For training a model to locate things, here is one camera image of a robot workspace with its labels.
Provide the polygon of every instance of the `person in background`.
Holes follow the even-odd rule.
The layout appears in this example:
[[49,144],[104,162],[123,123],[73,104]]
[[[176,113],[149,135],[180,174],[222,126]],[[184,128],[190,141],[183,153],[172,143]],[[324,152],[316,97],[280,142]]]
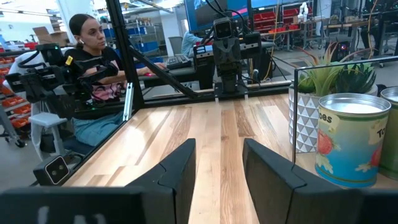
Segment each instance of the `person in background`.
[[[74,60],[103,57],[119,68],[117,75],[106,77],[97,83],[93,83],[92,100],[102,103],[120,101],[120,90],[126,81],[126,76],[117,53],[111,47],[105,45],[105,35],[101,24],[90,15],[76,14],[70,19],[69,28],[78,44],[75,49],[65,52],[66,57],[71,56]],[[157,63],[157,66],[165,69],[165,65],[162,63]],[[84,75],[94,72],[96,72],[96,68],[91,68]],[[147,73],[153,72],[147,67],[137,69],[138,75]],[[87,117],[75,115],[72,122],[76,139],[82,143],[97,146],[121,124],[122,117],[123,112],[106,116],[90,115],[90,117]]]
[[182,38],[182,45],[181,45],[181,53],[185,54],[186,56],[189,55],[192,47],[197,43],[201,42],[202,38],[197,37],[189,31],[186,31],[184,37]]

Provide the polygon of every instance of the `woman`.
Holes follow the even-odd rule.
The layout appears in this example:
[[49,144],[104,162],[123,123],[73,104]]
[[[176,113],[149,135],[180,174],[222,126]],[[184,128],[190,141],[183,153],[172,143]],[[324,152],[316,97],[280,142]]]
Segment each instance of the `woman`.
[[[76,14],[70,19],[69,28],[78,45],[75,49],[67,50],[65,52],[66,57],[71,56],[74,60],[88,60],[102,56],[119,68],[117,75],[106,77],[98,83],[93,83],[93,100],[102,102],[119,101],[120,89],[126,81],[126,76],[116,52],[112,48],[105,46],[105,36],[101,24],[90,15]],[[157,63],[157,66],[165,69],[165,65],[162,63]],[[95,71],[96,68],[91,68],[84,75],[89,75]],[[147,67],[137,69],[138,75],[147,73],[152,73]],[[102,117],[74,117],[73,125],[76,139],[91,146],[98,145],[121,124],[122,114],[123,112]]]

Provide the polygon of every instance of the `office chair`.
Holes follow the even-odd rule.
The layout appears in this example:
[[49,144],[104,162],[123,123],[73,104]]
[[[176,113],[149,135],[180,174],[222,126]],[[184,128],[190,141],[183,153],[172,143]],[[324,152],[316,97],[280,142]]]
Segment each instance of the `office chair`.
[[169,37],[174,56],[181,54],[182,37]]

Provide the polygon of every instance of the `white geometric planter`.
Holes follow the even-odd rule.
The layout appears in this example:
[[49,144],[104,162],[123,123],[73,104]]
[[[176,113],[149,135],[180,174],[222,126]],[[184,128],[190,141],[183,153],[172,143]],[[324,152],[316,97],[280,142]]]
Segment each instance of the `white geometric planter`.
[[[377,96],[377,86],[365,93]],[[316,152],[318,139],[319,96],[298,93],[296,152]],[[293,144],[294,89],[289,88],[289,137]]]

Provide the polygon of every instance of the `succulent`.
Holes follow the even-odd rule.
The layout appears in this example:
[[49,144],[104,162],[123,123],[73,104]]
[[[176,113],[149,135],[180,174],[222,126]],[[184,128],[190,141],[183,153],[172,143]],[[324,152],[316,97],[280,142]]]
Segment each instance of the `succulent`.
[[[317,65],[333,65],[340,62],[344,62],[354,54],[359,52],[369,50],[364,49],[352,54],[347,55],[345,58],[340,60],[339,62],[331,62],[331,58],[333,53],[335,52],[338,46],[338,42],[331,43],[329,47],[326,49],[325,55],[322,58],[318,58],[317,56],[307,52],[304,49],[301,49],[304,53],[311,57],[312,62],[305,60],[308,66],[317,66]],[[307,74],[302,74],[298,80],[298,91],[301,93],[314,93],[315,96],[326,96],[334,91],[335,89],[335,81],[339,72],[343,69],[343,66],[336,67],[327,67],[327,68],[316,68],[312,70],[307,70]]]
[[337,93],[366,93],[376,80],[373,67],[364,65],[344,66],[336,78]]

